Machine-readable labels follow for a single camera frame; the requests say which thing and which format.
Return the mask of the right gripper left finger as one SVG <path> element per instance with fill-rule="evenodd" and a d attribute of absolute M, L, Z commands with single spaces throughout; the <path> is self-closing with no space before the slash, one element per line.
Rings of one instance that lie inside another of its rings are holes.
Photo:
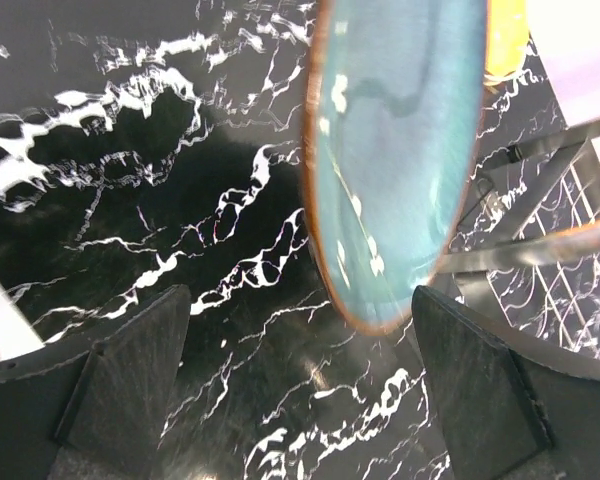
<path fill-rule="evenodd" d="M 175 285 L 0 361 L 0 479 L 147 479 L 189 325 Z"/>

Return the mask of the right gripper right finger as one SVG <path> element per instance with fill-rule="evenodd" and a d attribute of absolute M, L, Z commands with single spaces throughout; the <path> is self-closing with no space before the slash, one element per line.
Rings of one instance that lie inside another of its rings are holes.
<path fill-rule="evenodd" d="M 458 479 L 600 479 L 600 361 L 430 287 L 412 314 Z"/>

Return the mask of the teal plate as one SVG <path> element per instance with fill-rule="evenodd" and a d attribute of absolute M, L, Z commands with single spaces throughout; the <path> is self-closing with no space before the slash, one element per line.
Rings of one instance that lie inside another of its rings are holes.
<path fill-rule="evenodd" d="M 310 47 L 303 204 L 331 301 L 404 322 L 455 230 L 481 124 L 484 1 L 322 1 Z"/>

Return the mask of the orange dotted scalloped plate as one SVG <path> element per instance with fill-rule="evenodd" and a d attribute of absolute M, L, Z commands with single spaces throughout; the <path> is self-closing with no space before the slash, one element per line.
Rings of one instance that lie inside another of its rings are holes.
<path fill-rule="evenodd" d="M 530 31 L 526 0 L 487 1 L 483 85 L 494 91 L 523 73 Z"/>

